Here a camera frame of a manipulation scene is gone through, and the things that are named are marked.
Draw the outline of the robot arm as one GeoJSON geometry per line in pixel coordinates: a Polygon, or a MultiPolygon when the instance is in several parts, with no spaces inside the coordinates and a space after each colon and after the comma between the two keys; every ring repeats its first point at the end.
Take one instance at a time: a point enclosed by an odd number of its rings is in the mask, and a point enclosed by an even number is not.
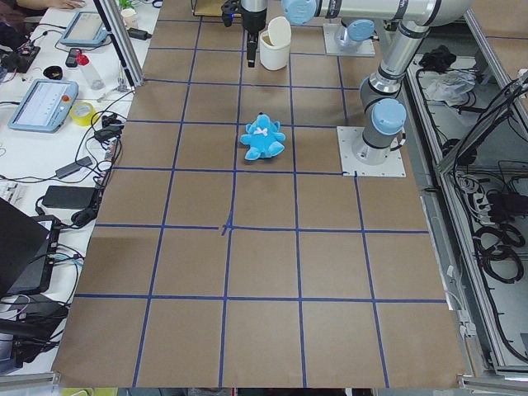
{"type": "Polygon", "coordinates": [[[368,165],[384,163],[390,145],[407,118],[396,99],[401,81],[418,47],[432,26],[463,16],[471,1],[283,1],[285,18],[301,26],[315,17],[351,17],[397,21],[398,29],[378,69],[361,84],[366,127],[353,140],[354,156],[368,165]]]}

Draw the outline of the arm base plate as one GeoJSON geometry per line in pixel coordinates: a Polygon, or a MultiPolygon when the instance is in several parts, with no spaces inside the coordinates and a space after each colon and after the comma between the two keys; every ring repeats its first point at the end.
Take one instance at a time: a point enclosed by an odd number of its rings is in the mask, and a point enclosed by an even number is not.
{"type": "Polygon", "coordinates": [[[338,126],[337,142],[342,173],[348,177],[406,177],[402,154],[394,138],[388,148],[371,148],[363,127],[338,126]]]}
{"type": "Polygon", "coordinates": [[[324,24],[323,38],[327,55],[374,57],[375,48],[371,39],[375,33],[372,20],[360,19],[344,26],[324,24]]]}

